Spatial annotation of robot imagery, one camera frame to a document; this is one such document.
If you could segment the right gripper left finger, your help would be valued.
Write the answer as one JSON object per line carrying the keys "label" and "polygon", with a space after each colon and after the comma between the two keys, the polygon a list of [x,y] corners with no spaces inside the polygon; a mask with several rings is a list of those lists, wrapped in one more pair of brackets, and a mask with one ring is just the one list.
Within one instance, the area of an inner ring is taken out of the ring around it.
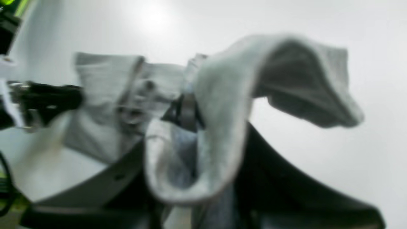
{"label": "right gripper left finger", "polygon": [[[160,119],[169,124],[170,151],[164,153],[164,179],[176,188],[195,180],[197,103],[182,95]],[[66,191],[31,204],[20,225],[27,229],[161,229],[167,204],[148,186],[147,156],[159,143],[145,134],[108,168]]]}

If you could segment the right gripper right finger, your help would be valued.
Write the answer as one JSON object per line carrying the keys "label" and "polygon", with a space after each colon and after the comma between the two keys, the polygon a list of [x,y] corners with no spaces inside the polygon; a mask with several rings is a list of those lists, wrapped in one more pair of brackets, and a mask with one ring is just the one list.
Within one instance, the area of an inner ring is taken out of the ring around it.
{"label": "right gripper right finger", "polygon": [[296,168],[251,123],[235,190],[242,229],[386,228],[375,206]]}

